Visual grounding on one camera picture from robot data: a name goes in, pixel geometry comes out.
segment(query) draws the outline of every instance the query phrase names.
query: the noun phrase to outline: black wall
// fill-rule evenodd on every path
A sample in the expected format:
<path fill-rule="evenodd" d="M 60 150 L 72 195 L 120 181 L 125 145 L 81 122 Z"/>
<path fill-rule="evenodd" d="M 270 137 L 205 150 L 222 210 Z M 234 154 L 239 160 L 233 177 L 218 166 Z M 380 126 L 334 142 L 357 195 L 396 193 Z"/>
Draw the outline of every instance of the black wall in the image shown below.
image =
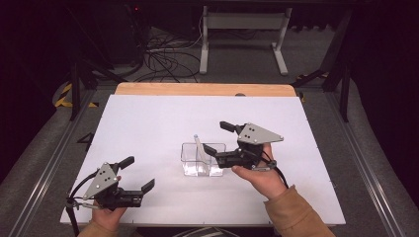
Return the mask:
<path fill-rule="evenodd" d="M 54 6 L 2 2 L 0 8 L 0 181 L 53 115 L 52 96 L 69 63 L 50 20 Z"/>
<path fill-rule="evenodd" d="M 388 161 L 419 206 L 417 7 L 413 1 L 383 1 L 371 12 L 380 18 L 353 62 L 352 78 Z"/>

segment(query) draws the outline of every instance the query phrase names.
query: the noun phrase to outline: gray floor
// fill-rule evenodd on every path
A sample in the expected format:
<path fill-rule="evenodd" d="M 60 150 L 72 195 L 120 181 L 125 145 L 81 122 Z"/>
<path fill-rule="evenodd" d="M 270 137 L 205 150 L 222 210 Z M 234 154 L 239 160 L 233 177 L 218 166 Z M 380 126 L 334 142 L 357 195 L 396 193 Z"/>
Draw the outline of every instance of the gray floor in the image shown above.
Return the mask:
<path fill-rule="evenodd" d="M 283 45 L 283 55 L 289 69 L 289 76 L 280 76 L 274 54 L 270 50 L 271 32 L 258 33 L 252 40 L 241 40 L 231 35 L 217 35 L 210 40 L 209 71 L 198 75 L 200 82 L 216 83 L 264 83 L 289 84 L 296 75 L 309 73 L 318 68 L 328 44 L 333 37 L 329 30 L 288 31 Z M 198 45 L 186 50 L 200 56 Z M 186 56 L 178 56 L 191 69 L 197 69 L 197 61 Z M 148 72 L 143 67 L 135 76 Z M 345 136 L 340 118 L 336 116 L 334 98 L 339 91 L 325 94 L 319 89 L 323 79 L 316 79 L 298 89 L 303 92 L 303 107 L 307 114 L 314 137 L 324 159 L 331 180 L 336 185 L 336 194 L 341 203 L 347 224 L 336 226 L 332 231 L 337 236 L 402 236 L 388 234 L 380 212 L 372 198 L 371 189 L 361 175 L 355 162 L 354 151 Z M 0 186 L 0 236 L 71 236 L 72 229 L 59 223 L 65 206 L 66 192 L 74 184 L 83 159 L 86 155 L 85 144 L 77 140 L 89 132 L 95 132 L 101 114 L 110 94 L 115 92 L 113 82 L 100 82 L 91 102 L 98 102 L 98 108 L 88 108 L 80 117 L 64 149 L 57 149 L 69 122 L 71 109 L 57 108 L 54 116 L 45 124 L 37 137 L 28 146 L 16 163 L 9 176 Z M 349 100 L 349 123 L 363 157 L 374 171 L 380 187 L 385 194 L 392 215 L 395 217 L 405 236 L 419 236 L 419 212 L 406 190 L 394 175 L 388 161 L 377 143 L 365 112 L 357 88 L 351 84 Z M 37 187 L 44 168 L 50 160 L 58 159 L 56 170 L 51 170 L 50 183 L 43 186 L 35 205 L 28 203 L 33 215 L 27 212 L 19 218 L 31 193 Z M 124 227 L 121 236 L 129 236 L 132 227 Z"/>

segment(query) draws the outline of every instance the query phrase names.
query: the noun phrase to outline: black cable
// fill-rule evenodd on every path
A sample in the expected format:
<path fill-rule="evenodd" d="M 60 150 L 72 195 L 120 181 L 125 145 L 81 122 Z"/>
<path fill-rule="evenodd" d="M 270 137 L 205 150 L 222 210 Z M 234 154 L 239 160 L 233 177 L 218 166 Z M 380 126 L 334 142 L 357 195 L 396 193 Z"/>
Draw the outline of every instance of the black cable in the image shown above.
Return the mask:
<path fill-rule="evenodd" d="M 262 152 L 268 157 L 269 161 L 263 157 L 260 157 L 262 159 L 262 161 L 264 161 L 266 164 L 271 163 L 273 160 L 271 159 L 271 157 L 268 155 L 268 153 L 266 153 L 264 150 L 262 150 Z M 287 187 L 287 189 L 289 188 L 289 185 L 287 184 L 287 180 L 286 177 L 284 176 L 284 173 L 280 170 L 280 168 L 278 168 L 278 166 L 276 166 L 274 168 L 274 170 L 280 175 L 281 179 L 284 182 L 284 185 Z"/>
<path fill-rule="evenodd" d="M 74 205 L 77 204 L 77 201 L 75 200 L 74 196 L 77 193 L 77 191 L 82 187 L 87 181 L 94 178 L 98 174 L 98 171 L 95 171 L 93 174 L 89 175 L 86 179 L 84 179 L 78 186 L 71 192 L 71 195 L 67 198 L 67 205 L 65 206 L 65 210 L 67 211 L 68 217 L 70 217 L 71 225 L 73 227 L 73 232 L 75 236 L 78 236 L 80 233 L 80 230 L 77 225 L 76 216 L 74 214 Z"/>

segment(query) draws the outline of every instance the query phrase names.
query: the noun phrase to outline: table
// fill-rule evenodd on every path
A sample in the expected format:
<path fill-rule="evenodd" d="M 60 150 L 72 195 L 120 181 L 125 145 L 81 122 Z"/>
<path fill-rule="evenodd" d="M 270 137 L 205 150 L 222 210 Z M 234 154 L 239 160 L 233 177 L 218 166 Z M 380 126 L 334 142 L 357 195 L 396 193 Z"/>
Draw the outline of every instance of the table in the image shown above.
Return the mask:
<path fill-rule="evenodd" d="M 299 97 L 292 91 L 288 85 L 122 83 L 106 105 L 76 183 L 104 162 L 132 155 L 135 163 L 119 172 L 120 187 L 138 190 L 151 179 L 156 185 L 142 207 L 129 208 L 121 223 L 270 226 L 266 198 L 248 182 L 230 169 L 222 177 L 186 177 L 180 161 L 182 143 L 193 142 L 195 133 L 202 142 L 224 143 L 232 150 L 237 137 L 220 129 L 219 121 L 252 121 L 285 138 L 273 143 L 273 150 L 289 184 L 296 184 L 326 224 L 344 224 Z M 246 97 L 230 96 L 237 93 Z M 87 208 L 75 214 L 80 224 L 91 218 Z M 69 223 L 65 211 L 61 222 Z"/>

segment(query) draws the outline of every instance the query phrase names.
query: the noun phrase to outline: cable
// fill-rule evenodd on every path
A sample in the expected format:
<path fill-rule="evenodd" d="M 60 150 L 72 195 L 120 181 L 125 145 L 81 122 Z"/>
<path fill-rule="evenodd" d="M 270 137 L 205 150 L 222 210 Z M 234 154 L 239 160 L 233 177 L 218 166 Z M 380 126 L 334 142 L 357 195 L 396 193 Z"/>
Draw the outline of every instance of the cable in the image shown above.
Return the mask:
<path fill-rule="evenodd" d="M 268 159 L 269 159 L 269 161 L 268 161 L 267 159 L 265 159 L 263 157 L 260 157 L 262 159 L 262 161 L 264 161 L 266 164 L 269 164 L 269 163 L 271 163 L 273 161 L 271 159 L 271 157 L 268 155 L 268 153 L 266 153 L 264 150 L 262 150 L 262 153 L 264 153 L 268 157 Z M 288 189 L 289 188 L 289 185 L 287 184 L 287 180 L 286 180 L 286 177 L 284 176 L 284 173 L 280 170 L 280 168 L 278 168 L 278 166 L 275 166 L 274 170 L 280 175 L 281 179 L 284 182 L 284 185 Z"/>

